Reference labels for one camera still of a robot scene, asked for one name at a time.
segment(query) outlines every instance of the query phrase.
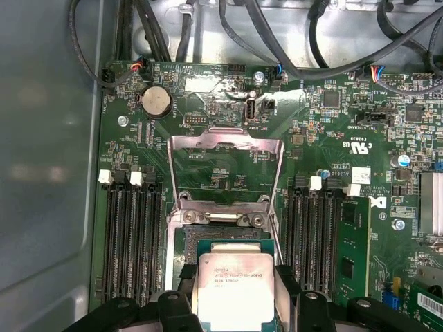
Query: wire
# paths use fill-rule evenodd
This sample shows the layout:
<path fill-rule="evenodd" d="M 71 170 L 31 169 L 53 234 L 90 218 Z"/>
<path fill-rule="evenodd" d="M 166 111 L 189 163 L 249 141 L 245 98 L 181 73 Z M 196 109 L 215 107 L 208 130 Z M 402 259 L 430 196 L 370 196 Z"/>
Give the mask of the wire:
<path fill-rule="evenodd" d="M 124 23 L 123 23 L 123 40 L 122 40 L 122 57 L 123 60 L 132 59 L 132 17 L 133 17 L 133 0 L 125 1 Z"/>
<path fill-rule="evenodd" d="M 115 58 L 117 60 L 123 59 L 122 49 L 123 49 L 123 30 L 125 25 L 125 9 L 127 0 L 121 0 L 118 7 L 117 14 L 117 31 L 116 31 L 116 50 Z"/>
<path fill-rule="evenodd" d="M 311 52 L 317 62 L 317 65 L 320 68 L 329 68 L 325 59 L 323 59 L 320 48 L 317 44 L 317 23 L 318 18 L 312 19 L 311 23 L 309 23 L 309 45 L 311 46 Z"/>
<path fill-rule="evenodd" d="M 258 5 L 257 0 L 245 0 L 246 9 L 248 10 L 249 16 L 252 19 L 252 22 L 257 29 L 260 37 L 263 42 L 269 48 L 269 50 L 275 55 L 275 57 L 282 63 L 282 65 L 286 68 L 293 76 L 304 79 L 304 80 L 322 80 L 325 78 L 333 77 L 336 75 L 340 75 L 342 73 L 346 73 L 349 71 L 354 71 L 365 64 L 373 63 L 386 55 L 392 53 L 394 50 L 399 48 L 405 42 L 410 40 L 417 33 L 423 31 L 425 27 L 430 25 L 439 17 L 443 16 L 443 7 L 438 8 L 435 12 L 421 20 L 417 25 L 413 26 L 406 33 L 400 36 L 398 39 L 394 40 L 392 43 L 384 46 L 377 52 L 374 52 L 362 59 L 351 62 L 350 64 L 346 64 L 344 66 L 331 68 L 331 69 L 321 69 L 321 70 L 300 70 L 294 66 L 291 62 L 281 45 L 278 43 L 278 40 L 275 38 L 275 35 L 272 33 L 271 28 L 266 21 L 263 12 Z"/>
<path fill-rule="evenodd" d="M 376 81 L 375 84 L 385 88 L 388 91 L 398 93 L 399 95 L 427 95 L 432 92 L 436 92 L 443 89 L 443 83 L 432 86 L 431 88 L 427 88 L 420 91 L 408 91 L 408 90 L 399 90 L 391 85 L 386 84 L 382 80 Z"/>
<path fill-rule="evenodd" d="M 312 4 L 307 14 L 307 18 L 311 20 L 311 23 L 309 23 L 309 46 L 311 47 L 312 55 L 320 68 L 329 68 L 329 66 L 325 59 L 323 59 L 320 48 L 317 44 L 317 23 L 318 19 L 325 14 L 326 7 L 328 7 L 329 3 L 330 0 L 317 0 Z"/>
<path fill-rule="evenodd" d="M 377 6 L 377 23 L 379 24 L 379 27 L 382 31 L 382 33 L 389 38 L 390 40 L 396 40 L 397 38 L 401 37 L 403 33 L 397 29 L 393 24 L 389 21 L 389 18 L 386 14 L 387 6 L 390 4 L 392 7 L 394 6 L 390 0 L 382 0 L 380 1 L 379 5 Z M 404 43 L 405 47 L 413 50 L 416 52 L 421 59 L 423 60 L 424 66 L 426 70 L 429 70 L 430 66 L 428 63 L 428 50 L 421 45 L 418 41 L 415 39 L 410 39 Z"/>
<path fill-rule="evenodd" d="M 147 18 L 149 19 L 149 25 L 151 26 L 152 32 L 154 33 L 157 44 L 159 45 L 160 55 L 165 62 L 171 62 L 171 57 L 168 52 L 168 45 L 166 45 L 165 38 L 160 28 L 160 24 L 155 17 L 154 11 L 152 10 L 150 0 L 139 0 L 142 5 Z"/>
<path fill-rule="evenodd" d="M 136 5 L 138 16 L 141 20 L 141 25 L 143 26 L 143 30 L 145 31 L 146 40 L 150 45 L 152 57 L 155 61 L 162 61 L 160 48 L 155 39 L 154 32 L 151 29 L 151 25 L 146 17 L 146 12 L 142 0 L 134 0 L 134 4 Z"/>
<path fill-rule="evenodd" d="M 232 29 L 232 27 L 229 25 L 228 21 L 226 20 L 226 1 L 225 0 L 219 0 L 219 16 L 221 21 L 221 26 L 223 27 L 226 34 L 240 47 L 247 50 L 249 53 L 254 54 L 259 59 L 263 60 L 267 64 L 276 65 L 277 62 L 275 60 L 272 60 L 271 58 L 267 57 L 263 53 L 257 51 L 246 43 L 235 31 Z"/>
<path fill-rule="evenodd" d="M 71 41 L 72 45 L 74 47 L 74 52 L 77 55 L 78 61 L 82 65 L 84 71 L 90 78 L 92 78 L 94 81 L 99 83 L 99 85 L 104 86 L 106 88 L 115 88 L 116 86 L 119 86 L 124 81 L 129 78 L 129 76 L 132 75 L 131 71 L 127 71 L 126 73 L 123 73 L 115 82 L 105 82 L 101 78 L 99 78 L 92 70 L 89 68 L 89 65 L 87 61 L 84 58 L 82 49 L 80 48 L 80 43 L 78 42 L 78 36 L 77 36 L 77 29 L 75 27 L 75 11 L 77 9 L 77 5 L 80 2 L 80 0 L 71 0 L 71 5 L 69 6 L 69 13 L 68 13 L 68 25 L 69 25 L 69 32 L 71 34 Z"/>
<path fill-rule="evenodd" d="M 384 66 L 372 66 L 371 67 L 371 71 L 372 71 L 372 80 L 374 81 L 375 84 L 377 84 L 378 86 L 381 86 L 382 88 L 391 91 L 393 93 L 397 93 L 399 95 L 426 95 L 432 92 L 436 92 L 439 90 L 443 89 L 443 83 L 437 84 L 435 86 L 432 86 L 431 88 L 427 88 L 424 90 L 418 90 L 418 91 L 409 91 L 409 90 L 400 90 L 397 89 L 394 86 L 391 86 L 385 82 L 383 82 L 382 80 L 380 80 L 381 77 L 381 72 L 383 71 L 385 67 Z"/>
<path fill-rule="evenodd" d="M 187 0 L 187 5 L 194 5 L 195 0 Z M 175 55 L 176 62 L 185 62 L 186 55 L 188 54 L 189 40 L 191 38 L 192 28 L 192 16 L 189 14 L 183 14 L 183 22 L 181 24 L 181 39 L 179 47 L 177 47 L 177 53 Z"/>
<path fill-rule="evenodd" d="M 443 71 L 442 71 L 442 69 L 438 68 L 435 65 L 433 53 L 434 53 L 434 48 L 435 48 L 435 41 L 437 40 L 437 36 L 440 31 L 440 26 L 442 25 L 442 23 L 443 23 L 443 19 L 442 18 L 438 19 L 437 23 L 434 26 L 434 29 L 432 30 L 431 38 L 429 38 L 429 51 L 428 51 L 428 55 L 427 55 L 432 71 L 441 77 L 443 77 Z"/>

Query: green circuit board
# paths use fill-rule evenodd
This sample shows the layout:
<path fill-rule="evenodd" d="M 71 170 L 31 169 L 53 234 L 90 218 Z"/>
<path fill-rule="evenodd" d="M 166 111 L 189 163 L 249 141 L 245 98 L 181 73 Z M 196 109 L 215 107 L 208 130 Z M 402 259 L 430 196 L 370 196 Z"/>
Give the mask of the green circuit board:
<path fill-rule="evenodd" d="M 129 65 L 114 62 L 109 68 L 118 77 Z M 443 159 L 443 96 L 395 95 L 356 73 L 315 82 L 289 81 L 283 75 L 276 86 L 274 70 L 268 66 L 150 63 L 145 71 L 134 73 L 115 91 L 104 93 L 98 168 L 112 172 L 145 168 L 154 174 L 152 181 L 159 191 L 158 236 L 150 240 L 156 247 L 151 292 L 164 287 L 166 216 L 174 205 L 168 139 L 198 136 L 211 127 L 242 128 L 253 138 L 284 143 L 275 212 L 285 257 L 291 250 L 287 241 L 291 222 L 288 209 L 291 193 L 297 187 L 294 183 L 307 186 L 311 176 L 327 170 L 327 181 L 337 192 L 351 183 L 361 186 L 361 197 L 343 197 L 338 201 L 341 209 L 349 202 L 358 204 L 354 213 L 361 218 L 357 225 L 347 227 L 342 223 L 337 228 L 332 297 L 338 303 L 365 295 L 381 300 L 382 292 L 392 288 L 393 277 L 408 281 L 418 265 L 443 267 L 443 256 L 424 245 L 435 239 L 419 232 L 419 175 L 433 170 L 434 163 Z M 253 79 L 258 71 L 265 77 L 260 84 Z M 432 77 L 385 74 L 383 80 L 409 89 L 428 86 Z M 162 86 L 171 95 L 172 110 L 164 118 L 150 118 L 138 102 L 147 86 Z M 248 120 L 244 117 L 244 94 L 249 91 L 255 91 L 257 97 L 255 115 Z M 367 117 L 365 113 L 381 114 L 382 119 Z M 129 124 L 121 127 L 119 116 L 126 116 Z M 402 174 L 391 164 L 392 157 L 398 154 L 407 154 L 411 160 L 409 166 L 402 167 L 402 171 L 407 171 Z M 272 194 L 278 156 L 220 144 L 214 149 L 177 151 L 174 166 L 180 191 L 188 191 L 193 199 L 230 205 L 254 202 L 263 194 Z M 104 299 L 107 241 L 111 241 L 107 240 L 111 236 L 106 230 L 107 207 L 107 191 L 99 184 L 91 310 Z M 403 230 L 393 228 L 396 219 L 406 224 Z M 242 232 L 245 239 L 269 237 Z M 175 286 L 182 265 L 189 260 L 184 233 L 176 235 Z M 125 259 L 131 265 L 132 259 Z M 130 294 L 131 287 L 122 292 Z"/>

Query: ram slot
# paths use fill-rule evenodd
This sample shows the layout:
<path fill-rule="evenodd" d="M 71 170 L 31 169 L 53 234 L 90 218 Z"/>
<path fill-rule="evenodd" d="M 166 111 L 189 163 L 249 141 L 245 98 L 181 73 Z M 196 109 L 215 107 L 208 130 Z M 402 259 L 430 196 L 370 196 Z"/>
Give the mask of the ram slot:
<path fill-rule="evenodd" d="M 295 190 L 293 193 L 293 213 L 291 214 L 291 223 L 293 225 L 292 242 L 289 246 L 291 251 L 291 261 L 289 264 L 293 266 L 294 277 L 299 282 L 302 281 L 305 274 L 305 260 L 304 260 L 304 243 L 305 243 L 305 198 L 301 190 Z"/>
<path fill-rule="evenodd" d="M 133 189 L 125 191 L 125 215 L 122 224 L 122 263 L 121 263 L 121 285 L 120 296 L 126 296 L 128 290 L 129 254 L 131 247 L 131 212 Z"/>
<path fill-rule="evenodd" d="M 114 270 L 114 232 L 116 220 L 117 192 L 107 188 L 107 210 L 105 225 L 105 268 L 103 270 L 103 297 L 102 302 L 112 298 L 113 270 Z"/>
<path fill-rule="evenodd" d="M 146 227 L 145 227 L 145 216 L 146 216 L 146 193 L 140 193 L 140 199 L 138 204 L 139 218 L 136 225 L 136 261 L 135 261 L 135 282 L 134 289 L 136 294 L 137 302 L 140 305 L 145 304 L 145 298 L 143 297 L 143 271 L 144 271 L 144 261 L 145 261 L 145 241 L 146 241 Z"/>
<path fill-rule="evenodd" d="M 314 269 L 314 287 L 313 289 L 319 291 L 323 288 L 323 282 L 325 281 L 323 271 L 325 269 L 325 265 L 327 264 L 324 261 L 325 258 L 325 237 L 324 229 L 325 229 L 325 196 L 324 192 L 317 192 L 317 217 L 316 217 L 316 229 L 315 229 L 315 238 L 316 238 L 316 246 L 315 246 L 315 269 Z"/>
<path fill-rule="evenodd" d="M 318 232 L 318 237 L 321 238 L 321 243 L 318 246 L 319 254 L 318 260 L 320 262 L 318 267 L 318 290 L 329 294 L 331 289 L 331 246 L 332 246 L 332 224 L 334 222 L 334 196 L 331 192 L 325 192 L 323 198 L 323 213 L 321 218 L 322 229 Z"/>
<path fill-rule="evenodd" d="M 317 229 L 318 216 L 320 214 L 320 200 L 317 192 L 309 193 L 309 209 L 307 217 L 307 241 L 306 243 L 306 274 L 305 284 L 307 289 L 316 287 L 316 249 L 317 249 Z"/>

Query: integrated circuit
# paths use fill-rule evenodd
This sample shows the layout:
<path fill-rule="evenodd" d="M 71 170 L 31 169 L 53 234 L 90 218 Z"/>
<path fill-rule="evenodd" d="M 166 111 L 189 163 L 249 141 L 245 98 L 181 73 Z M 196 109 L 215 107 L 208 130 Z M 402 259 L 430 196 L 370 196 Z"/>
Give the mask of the integrated circuit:
<path fill-rule="evenodd" d="M 404 120 L 406 122 L 422 122 L 423 107 L 417 104 L 406 105 Z"/>
<path fill-rule="evenodd" d="M 339 108 L 340 93 L 338 91 L 325 91 L 323 93 L 323 107 Z"/>
<path fill-rule="evenodd" d="M 341 260 L 341 274 L 349 279 L 354 278 L 354 262 L 347 258 L 342 258 Z"/>

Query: mounting screw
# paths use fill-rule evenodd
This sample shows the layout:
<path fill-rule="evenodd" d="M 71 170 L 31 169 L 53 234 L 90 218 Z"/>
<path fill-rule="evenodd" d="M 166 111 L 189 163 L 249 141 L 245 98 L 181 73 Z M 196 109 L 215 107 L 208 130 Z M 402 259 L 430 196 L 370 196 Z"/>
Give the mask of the mounting screw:
<path fill-rule="evenodd" d="M 254 227 L 262 227 L 263 223 L 263 218 L 261 216 L 255 216 L 252 219 L 252 226 Z"/>
<path fill-rule="evenodd" d="M 117 123 L 120 127 L 126 127 L 129 123 L 129 119 L 127 118 L 127 116 L 119 116 L 117 118 Z"/>
<path fill-rule="evenodd" d="M 262 71 L 256 71 L 254 73 L 254 82 L 257 84 L 261 84 L 264 82 L 264 73 Z"/>
<path fill-rule="evenodd" d="M 362 306 L 363 308 L 369 308 L 371 306 L 371 303 L 369 303 L 365 299 L 360 299 L 359 301 L 357 301 L 357 304 L 359 306 Z"/>
<path fill-rule="evenodd" d="M 394 228 L 394 230 L 404 230 L 405 227 L 406 224 L 401 219 L 394 219 L 394 221 L 392 222 L 392 228 Z"/>
<path fill-rule="evenodd" d="M 318 295 L 315 293 L 306 293 L 308 299 L 318 299 Z"/>
<path fill-rule="evenodd" d="M 186 211 L 183 215 L 185 223 L 193 223 L 195 221 L 195 213 L 193 211 Z"/>

